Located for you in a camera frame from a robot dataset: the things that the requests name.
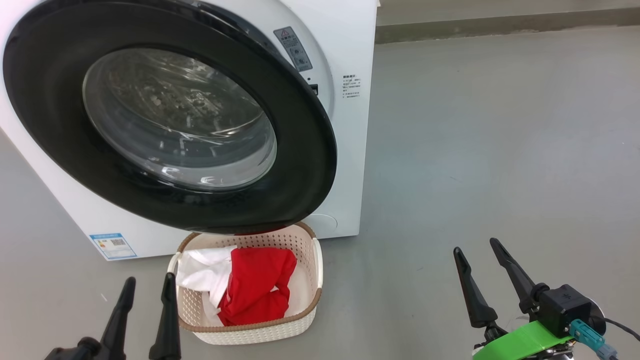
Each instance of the blue connector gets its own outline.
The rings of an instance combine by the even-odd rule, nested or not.
[[[605,344],[604,338],[582,320],[576,319],[571,322],[569,334],[579,343],[583,343],[595,351],[601,360],[613,360],[618,355],[616,349]]]

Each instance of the white cloth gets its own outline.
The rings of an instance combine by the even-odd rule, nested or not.
[[[202,292],[202,309],[204,310],[204,316],[209,321],[209,325],[204,325],[203,323],[203,326],[224,326],[222,321],[220,321],[220,318],[218,318],[220,308],[217,304],[211,304],[211,301],[209,301],[208,291]]]
[[[208,291],[209,302],[217,308],[227,290],[231,274],[231,251],[235,248],[237,246],[233,245],[185,251],[178,262],[176,284],[195,291]]]

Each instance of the concrete floor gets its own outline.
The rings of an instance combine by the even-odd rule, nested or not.
[[[455,246],[499,325],[520,316],[491,236],[534,281],[569,283],[640,330],[639,60],[639,28],[377,47],[362,232],[322,242],[314,324],[243,347],[182,332],[183,359],[468,359],[482,330],[468,324]],[[168,259],[103,261],[5,137],[0,167],[4,357],[99,337],[133,275],[125,351],[146,359]],[[607,340],[635,357],[626,333]]]

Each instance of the red cloth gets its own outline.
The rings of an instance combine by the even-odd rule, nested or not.
[[[231,252],[231,276],[220,302],[224,326],[267,322],[289,308],[289,278],[296,256],[289,249],[246,247]]]

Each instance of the basket handle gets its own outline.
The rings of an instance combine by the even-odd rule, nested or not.
[[[314,255],[316,256],[316,268],[317,268],[317,278],[318,278],[318,288],[322,288],[322,283],[324,281],[324,265],[322,260],[322,249],[320,248],[320,241],[317,238],[314,238]]]
[[[169,260],[169,266],[166,267],[166,272],[175,274],[175,267],[178,265],[178,261],[182,258],[181,252],[176,252],[171,260]]]

